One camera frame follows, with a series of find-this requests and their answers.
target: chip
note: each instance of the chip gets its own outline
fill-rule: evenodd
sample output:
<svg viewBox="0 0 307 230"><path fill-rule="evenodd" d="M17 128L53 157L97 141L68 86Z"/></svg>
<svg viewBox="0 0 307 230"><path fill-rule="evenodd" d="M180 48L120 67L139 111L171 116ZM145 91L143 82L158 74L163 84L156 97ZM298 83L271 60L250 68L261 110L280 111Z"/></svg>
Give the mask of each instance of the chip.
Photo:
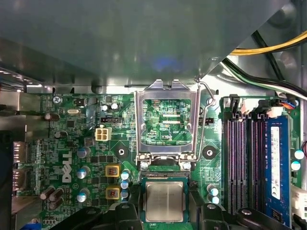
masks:
<svg viewBox="0 0 307 230"><path fill-rule="evenodd" d="M76 106L85 106L85 99L84 98L78 98L76 100Z"/></svg>
<svg viewBox="0 0 307 230"><path fill-rule="evenodd" d="M277 220L278 222L282 223L283 222L283 216L281 213L278 211L272 209L272 217L273 219Z"/></svg>
<svg viewBox="0 0 307 230"><path fill-rule="evenodd" d="M112 163L114 161L113 156L107 156L106 161Z"/></svg>
<svg viewBox="0 0 307 230"><path fill-rule="evenodd" d="M100 162L106 162L106 156L99 156Z"/></svg>
<svg viewBox="0 0 307 230"><path fill-rule="evenodd" d="M146 182L146 222L182 222L184 196L183 182Z"/></svg>
<svg viewBox="0 0 307 230"><path fill-rule="evenodd" d="M108 184L115 184L115 178L114 177L108 177L107 178L107 183Z"/></svg>
<svg viewBox="0 0 307 230"><path fill-rule="evenodd" d="M114 202L115 202L115 200L108 200L108 201L107 201L107 205L110 206L110 205L114 204Z"/></svg>
<svg viewBox="0 0 307 230"><path fill-rule="evenodd" d="M98 157L91 157L91 163L98 163Z"/></svg>
<svg viewBox="0 0 307 230"><path fill-rule="evenodd" d="M99 200L98 199L92 200L92 206L98 206L98 205L99 205Z"/></svg>
<svg viewBox="0 0 307 230"><path fill-rule="evenodd" d="M75 127L75 121L67 121L66 126L67 126L67 128L74 128Z"/></svg>
<svg viewBox="0 0 307 230"><path fill-rule="evenodd" d="M66 142L67 147L73 147L73 142L72 141L67 141Z"/></svg>
<svg viewBox="0 0 307 230"><path fill-rule="evenodd" d="M92 184L98 184L99 183L99 178L98 177L93 177L92 178Z"/></svg>
<svg viewBox="0 0 307 230"><path fill-rule="evenodd" d="M106 102L107 102L107 103L111 103L111 102L112 102L112 97L107 96L107 97L106 97Z"/></svg>
<svg viewBox="0 0 307 230"><path fill-rule="evenodd" d="M107 184L107 178L105 176L100 177L100 183L101 184Z"/></svg>
<svg viewBox="0 0 307 230"><path fill-rule="evenodd" d="M100 199L100 205L106 205L107 200L106 199Z"/></svg>

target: motherboard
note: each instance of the motherboard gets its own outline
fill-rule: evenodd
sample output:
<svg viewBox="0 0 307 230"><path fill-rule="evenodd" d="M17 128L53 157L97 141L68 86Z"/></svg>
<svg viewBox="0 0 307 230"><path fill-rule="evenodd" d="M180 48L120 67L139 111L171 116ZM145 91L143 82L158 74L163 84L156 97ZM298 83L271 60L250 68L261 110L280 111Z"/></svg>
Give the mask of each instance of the motherboard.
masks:
<svg viewBox="0 0 307 230"><path fill-rule="evenodd" d="M299 163L294 155L300 149L299 105L292 110L282 107L278 117L272 118L257 109L263 101L275 98L216 95L216 102L204 111L210 97L202 95L196 141L200 159L185 166L170 159L140 165L136 164L134 95L38 96L41 115L49 123L49 137L17 143L16 149L21 150L24 144L27 151L15 166L15 171L24 175L16 182L15 194L40 197L42 212L36 218L43 230L83 207L107 212L113 204L127 202L133 184L141 185L146 200L140 213L145 229L192 229L188 214L191 184L205 203L222 205L230 214L252 207L290 225L290 211L283 206L290 208L290 184L301 187L301 170L290 167L293 162ZM257 101L251 113L242 109L248 99ZM276 105L269 104L266 111L273 107ZM166 147L189 144L193 141L187 130L191 110L191 101L186 99L144 100L141 142ZM263 116L254 117L253 113ZM283 152L274 158L268 150L271 145L278 149L279 143L291 154ZM284 161L282 170L275 167L269 171L271 162L263 158ZM273 170L283 175L272 178ZM261 189L271 186L271 179L278 179L279 193L272 195L269 191L267 196L260 196L264 194ZM272 203L274 196L279 201Z"/></svg>

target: black wire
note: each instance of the black wire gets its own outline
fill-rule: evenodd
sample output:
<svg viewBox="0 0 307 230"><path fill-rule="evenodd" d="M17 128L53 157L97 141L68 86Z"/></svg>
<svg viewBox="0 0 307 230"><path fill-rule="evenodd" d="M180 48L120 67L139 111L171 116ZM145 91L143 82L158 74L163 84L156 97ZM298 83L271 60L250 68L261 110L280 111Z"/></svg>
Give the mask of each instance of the black wire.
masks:
<svg viewBox="0 0 307 230"><path fill-rule="evenodd" d="M253 82L257 82L257 83L262 83L262 84L271 84L271 85L277 85L277 86L282 86L288 89L291 89L293 91L296 91L298 93L300 93L301 95L307 97L307 92L305 90L303 90L302 88L293 85L289 82L286 81L279 81L279 80L274 80L274 79L268 79L268 78L259 78L259 77L255 77L252 75L249 75L248 73L244 72L242 69L240 69L237 65L235 65L231 60L229 60L228 58L225 58L223 60L223 63L229 67L231 70L233 70L234 72L236 72L237 74L243 76L244 78L253 81Z"/></svg>
<svg viewBox="0 0 307 230"><path fill-rule="evenodd" d="M265 41L263 40L263 38L261 37L260 33L258 30L256 30L252 35L251 37L253 38L253 40L257 43L257 45L260 47L260 48L265 48L265 47L268 47L268 45L265 43ZM278 80L280 81L284 81L284 77L283 77L283 74L273 56L272 53L264 53L265 57L268 59L270 65L272 66L273 68L273 71L277 77Z"/></svg>

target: screw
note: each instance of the screw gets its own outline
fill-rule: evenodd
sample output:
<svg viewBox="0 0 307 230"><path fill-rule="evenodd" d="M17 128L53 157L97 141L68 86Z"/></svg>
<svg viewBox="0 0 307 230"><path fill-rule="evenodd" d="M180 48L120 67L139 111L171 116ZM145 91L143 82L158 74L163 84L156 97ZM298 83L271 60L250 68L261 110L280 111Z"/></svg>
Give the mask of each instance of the screw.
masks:
<svg viewBox="0 0 307 230"><path fill-rule="evenodd" d="M208 150L208 151L207 151L207 155L208 155L208 156L212 156L212 155L213 155L213 152L212 152L211 150Z"/></svg>
<svg viewBox="0 0 307 230"><path fill-rule="evenodd" d="M140 163L140 168L141 168L141 170L145 171L145 170L148 169L148 167L149 167L148 162L146 162L146 161L141 161L141 163Z"/></svg>
<svg viewBox="0 0 307 230"><path fill-rule="evenodd" d="M184 170L190 170L191 167L192 167L191 162L184 162L184 163L182 164L182 168L183 168Z"/></svg>
<svg viewBox="0 0 307 230"><path fill-rule="evenodd" d="M122 155L125 154L125 151L124 151L123 149L120 149L120 150L118 151L118 153L122 156Z"/></svg>
<svg viewBox="0 0 307 230"><path fill-rule="evenodd" d="M249 211L249 210L247 210L247 209L243 209L243 210L242 210L242 213L243 213L244 215L251 215L251 211Z"/></svg>
<svg viewBox="0 0 307 230"><path fill-rule="evenodd" d="M62 102L62 98L58 97L58 96L55 96L53 99L52 99L53 103L54 104L59 104Z"/></svg>
<svg viewBox="0 0 307 230"><path fill-rule="evenodd" d="M208 208L208 209L215 209L215 205L213 205L213 204L208 204L208 205L207 205L207 208Z"/></svg>

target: white connector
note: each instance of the white connector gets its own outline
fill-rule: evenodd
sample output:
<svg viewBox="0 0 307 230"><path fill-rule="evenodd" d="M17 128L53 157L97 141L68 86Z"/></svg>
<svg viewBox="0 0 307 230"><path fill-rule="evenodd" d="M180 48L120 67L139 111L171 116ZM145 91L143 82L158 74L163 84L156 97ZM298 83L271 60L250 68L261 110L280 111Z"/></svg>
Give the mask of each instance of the white connector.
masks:
<svg viewBox="0 0 307 230"><path fill-rule="evenodd" d="M240 108L240 112L242 114L249 114L252 112L254 109L256 109L259 105L259 98L246 98L243 99L242 102L242 107Z"/></svg>
<svg viewBox="0 0 307 230"><path fill-rule="evenodd" d="M292 213L307 219L307 191L292 185L291 195Z"/></svg>
<svg viewBox="0 0 307 230"><path fill-rule="evenodd" d="M97 128L95 130L95 140L108 141L111 140L112 128Z"/></svg>
<svg viewBox="0 0 307 230"><path fill-rule="evenodd" d="M268 112L267 115L269 118L277 118L278 116L281 116L283 113L283 107L278 106L278 107L272 107Z"/></svg>

